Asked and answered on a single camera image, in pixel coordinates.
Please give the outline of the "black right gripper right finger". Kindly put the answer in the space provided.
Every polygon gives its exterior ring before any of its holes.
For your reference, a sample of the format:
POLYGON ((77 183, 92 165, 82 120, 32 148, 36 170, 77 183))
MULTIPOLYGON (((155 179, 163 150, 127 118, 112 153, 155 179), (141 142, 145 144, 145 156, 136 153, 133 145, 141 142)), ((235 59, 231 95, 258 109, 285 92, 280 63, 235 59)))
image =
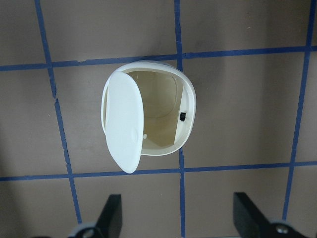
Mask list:
POLYGON ((271 222, 244 192, 233 193, 233 224, 242 238, 304 238, 285 222, 271 222))

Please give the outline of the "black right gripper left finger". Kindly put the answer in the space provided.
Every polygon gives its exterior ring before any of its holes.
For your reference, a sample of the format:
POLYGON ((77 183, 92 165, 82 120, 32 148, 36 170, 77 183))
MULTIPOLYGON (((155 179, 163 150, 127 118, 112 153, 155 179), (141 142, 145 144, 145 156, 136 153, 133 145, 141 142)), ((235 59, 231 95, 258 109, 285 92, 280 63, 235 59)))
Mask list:
POLYGON ((121 233, 121 195, 108 197, 96 222, 76 226, 68 238, 118 238, 121 233))

